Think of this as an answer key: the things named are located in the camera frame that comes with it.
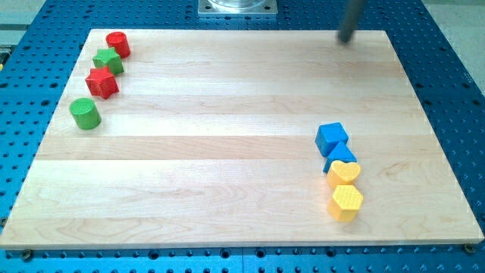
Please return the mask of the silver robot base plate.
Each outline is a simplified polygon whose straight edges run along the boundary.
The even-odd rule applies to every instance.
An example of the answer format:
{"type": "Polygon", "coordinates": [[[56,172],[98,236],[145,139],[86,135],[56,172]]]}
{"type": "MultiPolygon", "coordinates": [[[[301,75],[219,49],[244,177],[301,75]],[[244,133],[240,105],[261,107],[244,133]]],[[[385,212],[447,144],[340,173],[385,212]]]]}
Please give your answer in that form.
{"type": "Polygon", "coordinates": [[[276,0],[198,0],[198,14],[270,14],[278,12],[276,0]]]}

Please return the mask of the dark grey robot arm stick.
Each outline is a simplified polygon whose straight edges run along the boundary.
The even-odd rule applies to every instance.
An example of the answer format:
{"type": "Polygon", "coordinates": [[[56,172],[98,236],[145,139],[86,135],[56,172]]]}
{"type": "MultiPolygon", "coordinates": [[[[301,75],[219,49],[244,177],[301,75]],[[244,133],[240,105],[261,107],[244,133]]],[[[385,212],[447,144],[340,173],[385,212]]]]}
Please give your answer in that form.
{"type": "Polygon", "coordinates": [[[351,41],[353,33],[356,31],[358,21],[363,14],[366,0],[348,0],[346,3],[343,19],[340,23],[337,38],[342,44],[351,41]]]}

